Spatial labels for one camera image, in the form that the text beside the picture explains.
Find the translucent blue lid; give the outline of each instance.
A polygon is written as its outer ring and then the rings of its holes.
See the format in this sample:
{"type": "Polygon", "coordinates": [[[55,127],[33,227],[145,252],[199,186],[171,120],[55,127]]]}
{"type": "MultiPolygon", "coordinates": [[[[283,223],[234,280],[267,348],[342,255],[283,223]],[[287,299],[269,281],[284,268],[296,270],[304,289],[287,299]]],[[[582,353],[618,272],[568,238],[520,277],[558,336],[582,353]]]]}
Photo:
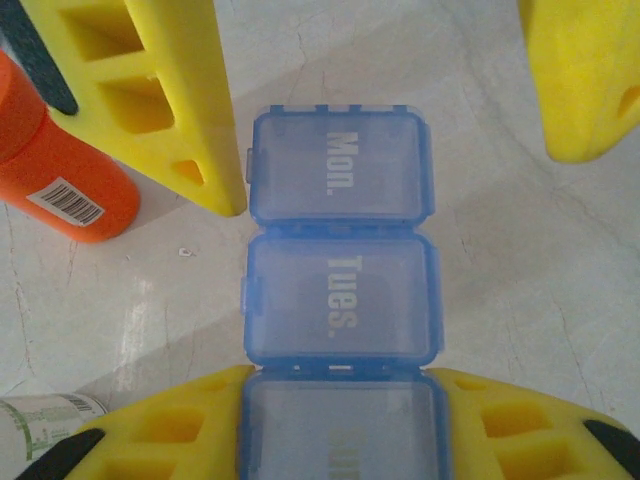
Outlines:
{"type": "Polygon", "coordinates": [[[270,107],[249,160],[249,209],[263,226],[413,226],[434,210],[428,127],[406,106],[270,107]]]}
{"type": "Polygon", "coordinates": [[[259,365],[425,365],[442,343],[437,252],[409,229],[268,229],[249,244],[243,309],[259,365]]]}
{"type": "Polygon", "coordinates": [[[243,394],[242,480],[452,478],[446,393],[421,373],[262,372],[243,394]]]}

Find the barcode label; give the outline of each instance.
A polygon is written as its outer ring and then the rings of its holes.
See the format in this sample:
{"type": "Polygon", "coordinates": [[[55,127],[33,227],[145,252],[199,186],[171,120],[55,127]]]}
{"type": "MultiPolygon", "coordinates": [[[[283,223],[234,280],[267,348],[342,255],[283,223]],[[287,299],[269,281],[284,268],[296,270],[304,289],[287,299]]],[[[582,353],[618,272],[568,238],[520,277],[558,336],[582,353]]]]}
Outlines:
{"type": "Polygon", "coordinates": [[[79,227],[91,225],[104,213],[104,208],[61,177],[27,198],[55,216],[79,227]]]}
{"type": "Polygon", "coordinates": [[[75,395],[63,395],[63,394],[60,394],[60,396],[62,398],[64,398],[65,400],[70,401],[73,404],[73,406],[78,409],[79,412],[90,412],[91,411],[91,405],[89,405],[87,402],[85,402],[81,398],[76,397],[75,395]]]}

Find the pill organizer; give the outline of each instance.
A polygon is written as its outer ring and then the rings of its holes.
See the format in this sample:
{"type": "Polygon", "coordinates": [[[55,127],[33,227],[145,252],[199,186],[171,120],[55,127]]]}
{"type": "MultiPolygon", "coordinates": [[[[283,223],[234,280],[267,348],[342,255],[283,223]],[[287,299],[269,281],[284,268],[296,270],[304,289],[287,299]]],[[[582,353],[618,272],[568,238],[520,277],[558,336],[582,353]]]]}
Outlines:
{"type": "Polygon", "coordinates": [[[428,127],[406,106],[272,106],[254,123],[241,477],[448,479],[428,127]]]}

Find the white floor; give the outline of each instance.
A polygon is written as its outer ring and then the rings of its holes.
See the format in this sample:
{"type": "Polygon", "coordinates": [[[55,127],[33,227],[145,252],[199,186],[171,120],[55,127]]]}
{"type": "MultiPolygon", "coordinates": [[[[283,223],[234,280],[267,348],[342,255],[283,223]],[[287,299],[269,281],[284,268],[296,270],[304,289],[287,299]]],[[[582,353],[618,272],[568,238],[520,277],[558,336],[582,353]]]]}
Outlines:
{"type": "MultiPolygon", "coordinates": [[[[219,0],[239,144],[271,103],[412,104],[432,126],[447,346],[437,365],[542,390],[640,433],[640,131],[545,155],[514,0],[219,0]]],[[[125,235],[77,245],[0,206],[0,394],[117,408],[245,362],[248,214],[136,177],[125,235]]]]}

